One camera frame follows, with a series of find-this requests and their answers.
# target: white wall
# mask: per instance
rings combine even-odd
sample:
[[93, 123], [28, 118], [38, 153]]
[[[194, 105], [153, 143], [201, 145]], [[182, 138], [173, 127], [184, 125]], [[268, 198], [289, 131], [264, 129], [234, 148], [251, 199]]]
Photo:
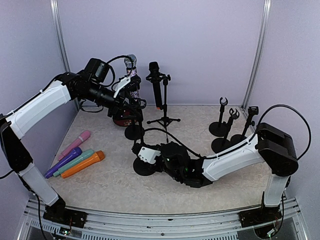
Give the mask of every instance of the white wall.
[[[261, 114], [274, 104], [290, 105], [310, 124], [311, 148], [299, 161], [287, 192], [297, 198], [311, 239], [319, 239], [320, 224], [319, 13], [320, 1], [272, 1], [262, 59], [249, 102], [250, 106], [258, 105]], [[292, 135], [297, 155], [305, 150], [308, 132], [297, 115], [287, 109], [275, 109], [264, 122]]]
[[[63, 73], [50, 1], [2, 0], [0, 7], [0, 113], [4, 115]], [[72, 102], [58, 108], [22, 139], [44, 173], [76, 114]], [[0, 150], [0, 176], [11, 169]], [[0, 239], [14, 238], [29, 199], [12, 173], [0, 180]]]
[[[148, 104], [154, 104], [154, 94], [145, 78], [149, 63], [157, 61], [172, 78], [170, 104], [218, 105], [225, 96], [241, 105], [263, 7], [263, 0], [59, 1], [71, 70], [83, 69], [92, 57], [135, 54]], [[123, 61], [114, 66], [122, 77]]]

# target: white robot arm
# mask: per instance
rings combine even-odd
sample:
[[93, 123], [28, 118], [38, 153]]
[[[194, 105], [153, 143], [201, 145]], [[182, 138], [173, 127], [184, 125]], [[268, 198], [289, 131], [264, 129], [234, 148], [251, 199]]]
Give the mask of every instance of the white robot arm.
[[261, 208], [239, 214], [243, 227], [281, 218], [280, 203], [289, 178], [298, 170], [298, 160], [290, 135], [267, 124], [257, 126], [254, 134], [242, 142], [208, 157], [191, 159], [187, 148], [175, 142], [161, 145], [136, 143], [135, 172], [148, 176], [166, 172], [174, 180], [200, 188], [247, 166], [266, 162], [271, 168]]
[[[119, 94], [135, 83], [130, 77], [123, 78], [115, 91], [101, 82], [108, 73], [108, 64], [92, 58], [79, 73], [66, 72], [58, 75], [44, 90], [7, 115], [0, 115], [0, 142], [10, 167], [17, 173], [24, 185], [36, 193], [46, 204], [44, 218], [69, 225], [70, 219], [82, 219], [76, 227], [84, 227], [86, 213], [66, 209], [64, 200], [46, 182], [33, 163], [29, 152], [21, 143], [32, 126], [59, 106], [75, 98], [86, 99], [108, 108], [112, 117], [128, 107], [125, 98]], [[137, 155], [134, 170], [143, 176], [154, 172], [166, 172], [178, 182], [200, 188], [219, 178], [247, 167], [266, 162], [271, 168], [267, 188], [262, 196], [261, 209], [240, 213], [243, 227], [257, 224], [248, 216], [258, 216], [262, 221], [281, 218], [279, 205], [289, 177], [298, 169], [292, 138], [279, 129], [261, 123], [255, 134], [218, 154], [191, 159], [185, 146], [174, 142], [161, 145], [147, 145], [141, 137], [132, 151]]]
[[[125, 90], [126, 86], [135, 83], [130, 77], [124, 77], [113, 92], [100, 84], [108, 70], [109, 66], [105, 62], [92, 58], [84, 70], [77, 74], [66, 72], [58, 75], [45, 89], [40, 90], [18, 109], [5, 116], [0, 114], [2, 150], [10, 167], [27, 189], [37, 194], [45, 203], [45, 219], [68, 225], [72, 215], [83, 216], [85, 219], [86, 214], [65, 210], [66, 203], [45, 180], [20, 140], [46, 115], [75, 98], [91, 100], [108, 108], [109, 117], [125, 109], [125, 98], [119, 93]], [[83, 227], [83, 224], [78, 224], [77, 227]]]

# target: tripod microphone stand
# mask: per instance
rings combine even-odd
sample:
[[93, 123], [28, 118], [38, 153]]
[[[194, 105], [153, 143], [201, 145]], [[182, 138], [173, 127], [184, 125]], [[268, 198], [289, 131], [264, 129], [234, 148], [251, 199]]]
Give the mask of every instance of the tripod microphone stand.
[[[147, 121], [146, 123], [147, 124], [159, 123], [162, 127], [164, 127], [165, 131], [167, 131], [167, 127], [169, 126], [169, 124], [171, 124], [173, 121], [180, 122], [181, 119], [180, 118], [170, 118], [167, 116], [167, 112], [168, 112], [167, 86], [168, 86], [169, 81], [171, 80], [171, 77], [169, 74], [168, 74], [168, 76], [164, 75], [162, 80], [163, 80], [163, 86], [164, 86], [164, 103], [162, 104], [163, 117], [161, 117], [159, 119], [152, 120], [152, 121]], [[169, 142], [168, 135], [166, 136], [166, 141], [167, 141], [167, 143]]]

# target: wire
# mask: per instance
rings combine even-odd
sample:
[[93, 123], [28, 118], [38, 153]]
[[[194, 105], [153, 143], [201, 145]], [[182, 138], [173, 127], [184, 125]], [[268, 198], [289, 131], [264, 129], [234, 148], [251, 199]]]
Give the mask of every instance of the wire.
[[84, 102], [86, 102], [86, 101], [87, 101], [87, 100], [84, 99], [83, 101], [79, 102], [79, 107], [80, 107], [80, 110], [81, 110], [81, 111], [84, 111], [84, 112], [86, 112], [86, 113], [97, 114], [97, 113], [100, 113], [100, 112], [102, 112], [102, 111], [104, 110], [104, 106], [102, 106], [102, 108], [100, 108], [100, 109], [97, 110], [97, 111], [87, 111], [87, 110], [85, 110], [84, 107], [83, 107], [83, 104], [84, 104]]
[[163, 130], [161, 128], [157, 128], [157, 127], [151, 127], [151, 128], [147, 128], [144, 130], [144, 132], [148, 132], [148, 131], [160, 131], [163, 132], [165, 134], [168, 134], [170, 137], [172, 137], [177, 143], [179, 143], [180, 145], [184, 146], [190, 153], [192, 153], [193, 155], [195, 155], [198, 158], [202, 158], [202, 156], [194, 151], [192, 151], [190, 148], [188, 148], [186, 145], [184, 145], [178, 138], [176, 138], [175, 136], [173, 136], [170, 132]]
[[252, 139], [254, 139], [255, 135], [257, 134], [257, 132], [258, 132], [258, 126], [259, 126], [259, 124], [261, 123], [262, 119], [265, 117], [265, 115], [266, 115], [269, 111], [271, 111], [272, 109], [275, 109], [275, 108], [287, 108], [287, 109], [290, 109], [290, 110], [294, 111], [294, 112], [295, 112], [296, 114], [298, 114], [299, 117], [304, 121], [304, 123], [305, 123], [305, 125], [306, 125], [306, 127], [307, 127], [307, 129], [308, 129], [308, 134], [309, 134], [308, 145], [307, 145], [306, 149], [304, 150], [304, 152], [297, 158], [297, 160], [299, 160], [299, 159], [301, 159], [301, 158], [307, 153], [307, 151], [309, 150], [310, 145], [311, 145], [312, 136], [311, 136], [311, 129], [310, 129], [310, 126], [309, 126], [307, 120], [305, 119], [305, 117], [304, 117], [300, 112], [298, 112], [298, 111], [297, 111], [296, 109], [294, 109], [292, 106], [288, 106], [288, 105], [285, 105], [285, 104], [277, 104], [277, 105], [273, 105], [273, 106], [269, 107], [269, 108], [261, 115], [261, 117], [260, 117], [260, 119], [259, 119], [259, 122], [258, 122], [258, 124], [256, 125], [257, 127], [256, 127], [256, 129], [255, 129], [255, 131], [254, 131], [254, 134], [253, 134], [252, 137], [250, 138], [249, 142], [251, 142]]
[[36, 196], [37, 200], [38, 200], [38, 217], [39, 217], [39, 224], [40, 224], [40, 229], [41, 229], [41, 232], [42, 232], [42, 235], [44, 237], [45, 240], [48, 240], [46, 238], [46, 235], [45, 235], [45, 232], [44, 232], [44, 229], [42, 227], [42, 222], [41, 222], [41, 214], [40, 214], [40, 199], [39, 199], [39, 196], [33, 192], [33, 194]]
[[0, 176], [0, 179], [5, 179], [6, 177], [8, 177], [10, 174], [12, 174], [14, 171], [11, 170], [10, 172], [8, 172], [6, 175], [4, 176]]
[[277, 229], [277, 231], [270, 237], [274, 237], [275, 235], [278, 234], [278, 232], [280, 231], [283, 223], [284, 223], [284, 217], [285, 217], [285, 201], [284, 201], [284, 194], [282, 194], [282, 217], [281, 217], [281, 223], [279, 228]]
[[[117, 59], [129, 59], [129, 60], [130, 60], [130, 62], [131, 62], [131, 69], [130, 69], [130, 72], [129, 72], [129, 74], [128, 74], [128, 76], [130, 76], [131, 73], [132, 73], [132, 71], [133, 71], [133, 69], [134, 69], [134, 61], [132, 60], [132, 58], [129, 57], [129, 56], [127, 56], [127, 55], [120, 55], [120, 56], [116, 56], [116, 57], [112, 58], [111, 60], [107, 61], [106, 64], [109, 64], [109, 63], [111, 63], [111, 62], [113, 62], [114, 60], [117, 60]], [[111, 86], [111, 90], [112, 90], [112, 91], [115, 91], [115, 90], [114, 90], [114, 86], [115, 86], [116, 84], [120, 83], [120, 81], [121, 81], [121, 80], [116, 81], [116, 82], [114, 82], [114, 83], [112, 84], [112, 86]]]
[[111, 73], [112, 73], [112, 81], [111, 81], [111, 83], [110, 83], [109, 85], [103, 85], [103, 84], [101, 84], [101, 83], [99, 83], [99, 82], [95, 82], [96, 84], [98, 84], [98, 85], [100, 85], [100, 86], [102, 86], [102, 87], [104, 87], [104, 88], [110, 87], [112, 84], [114, 84], [114, 82], [115, 82], [115, 80], [116, 80], [116, 73], [115, 73], [114, 68], [113, 68], [111, 65], [108, 65], [108, 66], [109, 66], [109, 68], [110, 68], [110, 70], [111, 70]]
[[[262, 114], [262, 116], [260, 117], [259, 122], [258, 122], [258, 124], [257, 124], [257, 127], [256, 127], [254, 133], [252, 134], [252, 137], [250, 138], [249, 142], [251, 142], [251, 141], [254, 139], [255, 135], [257, 134], [257, 132], [258, 132], [258, 126], [259, 126], [259, 124], [261, 123], [262, 119], [265, 117], [265, 115], [266, 115], [271, 109], [279, 108], [279, 107], [288, 108], [288, 109], [294, 111], [295, 113], [297, 113], [297, 114], [300, 116], [300, 118], [304, 121], [304, 123], [305, 123], [305, 125], [306, 125], [306, 127], [307, 127], [307, 129], [308, 129], [308, 134], [309, 134], [308, 145], [307, 145], [306, 149], [304, 150], [304, 152], [297, 158], [297, 160], [299, 160], [299, 159], [301, 159], [301, 158], [306, 154], [306, 152], [307, 152], [307, 151], [309, 150], [309, 148], [310, 148], [311, 139], [312, 139], [311, 129], [310, 129], [310, 126], [309, 126], [307, 120], [304, 118], [304, 116], [303, 116], [300, 112], [298, 112], [296, 109], [294, 109], [293, 107], [291, 107], [291, 106], [288, 106], [288, 105], [285, 105], [285, 104], [277, 104], [277, 105], [273, 105], [273, 106], [269, 107], [269, 108]], [[212, 160], [212, 159], [217, 159], [217, 158], [218, 158], [217, 155], [212, 156], [212, 157], [206, 157], [206, 156], [205, 156], [205, 157], [202, 157], [200, 154], [198, 154], [198, 153], [192, 151], [190, 148], [188, 148], [185, 144], [183, 144], [181, 141], [179, 141], [179, 140], [178, 140], [175, 136], [173, 136], [171, 133], [169, 133], [168, 131], [163, 130], [163, 129], [161, 129], [161, 128], [156, 128], [156, 127], [148, 128], [148, 129], [145, 130], [145, 132], [147, 132], [147, 131], [152, 131], [152, 130], [157, 130], [157, 131], [160, 131], [160, 132], [163, 132], [163, 133], [168, 134], [168, 135], [169, 135], [170, 137], [172, 137], [177, 143], [179, 143], [179, 144], [181, 144], [182, 146], [186, 147], [186, 149], [187, 149], [190, 153], [192, 153], [193, 155], [195, 155], [195, 156], [198, 157], [198, 158], [208, 159], [208, 160]], [[248, 144], [248, 142], [246, 141], [245, 143], [239, 145], [239, 146], [236, 147], [236, 148], [233, 148], [233, 149], [231, 149], [231, 150], [229, 150], [229, 151], [226, 151], [226, 152], [224, 152], [224, 153], [222, 153], [222, 154], [219, 154], [219, 157], [222, 157], [222, 156], [224, 156], [224, 155], [230, 154], [230, 153], [232, 153], [232, 152], [234, 152], [234, 151], [236, 151], [236, 150], [244, 147], [244, 146], [247, 145], [247, 144]]]
[[116, 57], [112, 58], [111, 60], [107, 61], [106, 64], [110, 64], [111, 62], [113, 62], [114, 60], [117, 60], [117, 59], [129, 59], [129, 61], [131, 62], [131, 69], [130, 69], [128, 76], [130, 76], [132, 73], [132, 70], [134, 69], [133, 59], [127, 55], [120, 55], [120, 56], [116, 56]]

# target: toy microphone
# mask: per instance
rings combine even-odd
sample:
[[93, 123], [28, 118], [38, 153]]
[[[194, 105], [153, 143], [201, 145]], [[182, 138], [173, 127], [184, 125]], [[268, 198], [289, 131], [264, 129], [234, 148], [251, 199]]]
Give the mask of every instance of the toy microphone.
[[150, 74], [145, 78], [152, 83], [155, 106], [159, 109], [163, 109], [162, 96], [161, 96], [161, 87], [160, 82], [165, 76], [163, 73], [159, 72], [159, 65], [156, 61], [149, 63]]
[[[137, 68], [136, 68], [136, 64], [137, 64], [136, 56], [133, 54], [128, 54], [127, 56], [132, 59], [133, 66], [131, 64], [131, 61], [128, 58], [124, 59], [124, 64], [126, 66], [126, 74], [128, 75], [131, 71], [131, 68], [133, 67], [132, 72], [130, 74], [131, 80], [134, 80], [135, 78], [139, 78], [139, 76], [137, 75]], [[134, 86], [131, 89], [129, 89], [130, 96], [133, 98], [139, 99], [140, 98], [139, 89], [140, 89], [140, 85]]]
[[82, 144], [85, 140], [87, 140], [91, 135], [91, 132], [89, 130], [85, 130], [83, 133], [78, 136], [76, 140], [73, 141], [58, 157], [58, 161], [63, 159], [72, 149], [75, 147], [78, 147], [80, 144]]
[[46, 179], [51, 178], [54, 173], [61, 168], [63, 165], [69, 163], [71, 160], [75, 159], [76, 157], [78, 157], [80, 154], [82, 154], [82, 150], [80, 147], [75, 147], [74, 149], [71, 150], [71, 152], [65, 156], [64, 158], [62, 158], [61, 161], [59, 161], [56, 165], [54, 165], [52, 168], [50, 168], [44, 175], [44, 177]]
[[67, 178], [72, 176], [73, 174], [76, 174], [77, 172], [81, 171], [82, 169], [85, 169], [89, 167], [90, 165], [100, 162], [105, 158], [105, 154], [103, 151], [97, 151], [95, 152], [91, 157], [87, 158], [86, 160], [78, 163], [77, 165], [71, 167], [67, 171], [61, 173], [62, 178]]
[[84, 151], [80, 156], [78, 156], [75, 159], [73, 159], [72, 161], [68, 162], [66, 165], [60, 167], [58, 169], [58, 171], [56, 171], [53, 174], [53, 176], [58, 177], [63, 172], [67, 171], [68, 169], [72, 168], [73, 166], [77, 165], [78, 163], [81, 163], [83, 160], [91, 157], [92, 154], [94, 154], [94, 153], [95, 153], [95, 151], [93, 151], [92, 149]]

